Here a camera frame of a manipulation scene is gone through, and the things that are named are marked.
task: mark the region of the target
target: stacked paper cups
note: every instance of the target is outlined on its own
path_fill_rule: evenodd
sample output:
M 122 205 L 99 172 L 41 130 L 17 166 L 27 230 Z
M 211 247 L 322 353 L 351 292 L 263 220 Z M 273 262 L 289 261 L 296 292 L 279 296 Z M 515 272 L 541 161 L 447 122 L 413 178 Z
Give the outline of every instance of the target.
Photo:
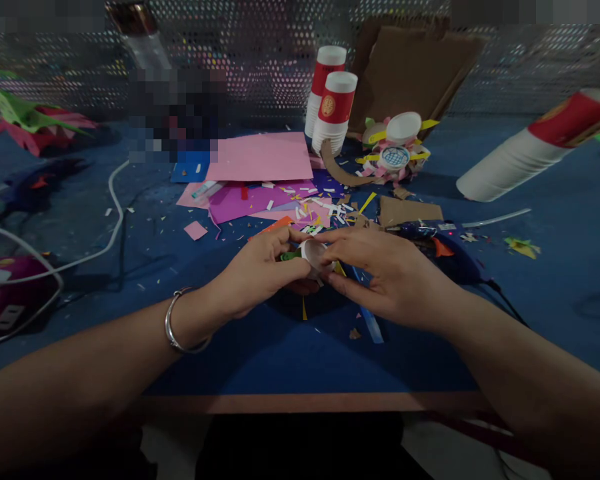
M 600 90 L 581 90 L 506 140 L 460 177 L 456 186 L 469 200 L 496 200 L 599 132 Z
M 315 62 L 313 83 L 307 102 L 307 119 L 305 122 L 305 135 L 313 136 L 313 126 L 318 118 L 318 109 L 322 100 L 322 90 L 325 88 L 327 75 L 335 71 L 344 71 L 347 51 L 342 47 L 328 45 L 318 50 L 318 58 Z
M 340 154 L 345 141 L 349 116 L 353 105 L 353 94 L 358 77 L 349 72 L 333 72 L 328 74 L 318 118 L 313 128 L 311 148 L 320 155 L 322 142 L 331 139 L 331 152 Z

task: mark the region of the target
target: bracelet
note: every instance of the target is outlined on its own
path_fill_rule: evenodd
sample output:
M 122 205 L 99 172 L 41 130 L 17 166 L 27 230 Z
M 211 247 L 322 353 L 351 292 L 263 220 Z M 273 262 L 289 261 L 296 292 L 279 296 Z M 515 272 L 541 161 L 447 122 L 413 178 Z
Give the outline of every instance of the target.
M 178 350 L 178 352 L 180 353 L 200 353 L 204 351 L 204 349 L 206 349 L 209 346 L 211 338 L 213 336 L 208 336 L 206 339 L 203 340 L 202 345 L 192 350 L 187 350 L 186 348 L 182 347 L 182 345 L 178 343 L 178 340 L 176 340 L 173 336 L 173 330 L 171 329 L 171 311 L 173 310 L 173 306 L 175 305 L 175 302 L 178 301 L 178 298 L 180 298 L 184 294 L 184 292 L 192 289 L 193 287 L 184 287 L 180 290 L 176 290 L 175 292 L 173 292 L 173 299 L 171 300 L 171 304 L 169 306 L 169 309 L 167 310 L 167 316 L 165 317 L 165 331 L 167 332 L 167 340 L 169 340 L 170 346 L 175 350 Z

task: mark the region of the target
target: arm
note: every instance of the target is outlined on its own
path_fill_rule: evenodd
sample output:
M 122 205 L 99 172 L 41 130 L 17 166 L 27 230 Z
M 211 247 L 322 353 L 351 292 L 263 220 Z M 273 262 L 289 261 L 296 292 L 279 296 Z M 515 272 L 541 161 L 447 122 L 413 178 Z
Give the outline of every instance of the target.
M 308 235 L 280 229 L 258 235 L 218 278 L 182 296 L 171 325 L 192 348 L 232 318 L 295 282 L 300 293 L 304 259 L 275 259 Z M 0 371 L 0 472 L 80 448 L 120 414 L 180 354 L 169 346 L 164 320 L 171 299 L 34 352 Z
M 554 471 L 590 478 L 600 470 L 600 372 L 458 287 L 411 242 L 366 229 L 316 238 L 332 243 L 324 262 L 342 260 L 374 277 L 367 289 L 330 274 L 336 290 L 446 338 L 496 412 Z

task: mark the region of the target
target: table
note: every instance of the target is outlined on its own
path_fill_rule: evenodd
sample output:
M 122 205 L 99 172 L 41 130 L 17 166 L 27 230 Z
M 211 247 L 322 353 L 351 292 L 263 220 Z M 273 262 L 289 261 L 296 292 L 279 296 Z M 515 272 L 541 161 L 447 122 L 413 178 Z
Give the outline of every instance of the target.
M 468 202 L 455 189 L 458 176 L 527 123 L 444 120 L 426 141 L 433 152 L 426 172 L 408 188 L 416 198 L 440 204 L 445 217 L 458 222 L 532 208 L 529 214 L 483 227 L 478 234 L 493 242 L 482 239 L 467 248 L 536 332 L 600 370 L 600 144 L 589 142 L 492 203 Z M 63 183 L 50 210 L 28 220 L 12 215 L 7 229 L 20 231 L 36 248 L 57 253 L 64 262 L 100 250 L 117 219 L 115 213 L 104 217 L 113 206 L 107 178 L 125 160 L 129 136 L 125 123 L 110 128 L 99 146 L 71 155 L 91 166 Z M 32 162 L 6 135 L 0 136 L 0 159 L 0 176 L 4 168 Z M 233 226 L 223 224 L 216 241 L 205 211 L 176 206 L 184 185 L 169 182 L 172 167 L 145 163 L 121 172 L 116 192 L 135 213 L 125 215 L 114 248 L 65 275 L 58 310 L 27 334 L 1 344 L 0 368 L 169 297 L 184 285 L 205 284 L 246 237 L 271 223 L 238 219 Z M 389 186 L 365 186 L 354 200 L 364 201 L 371 191 L 388 194 Z M 366 213 L 376 207 L 374 200 Z M 183 231 L 194 220 L 209 229 L 197 242 Z M 510 254 L 503 240 L 510 235 L 542 247 L 538 260 Z M 0 255 L 5 249 L 11 251 L 0 239 Z M 306 304 L 309 320 L 303 323 L 300 298 L 281 292 L 222 328 L 204 353 L 174 364 L 142 402 L 208 413 L 486 408 L 470 373 L 444 340 L 379 319 L 387 342 L 374 345 L 363 319 L 356 319 L 357 306 L 330 288 Z M 363 338 L 349 339 L 354 327 Z

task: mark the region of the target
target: wooden table edge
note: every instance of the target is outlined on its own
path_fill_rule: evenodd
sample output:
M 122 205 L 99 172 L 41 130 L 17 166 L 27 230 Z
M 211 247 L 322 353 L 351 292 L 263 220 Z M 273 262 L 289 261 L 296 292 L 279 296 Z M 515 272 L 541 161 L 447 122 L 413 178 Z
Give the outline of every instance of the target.
M 300 393 L 141 397 L 144 414 L 318 413 L 363 411 L 490 411 L 479 391 L 418 393 Z

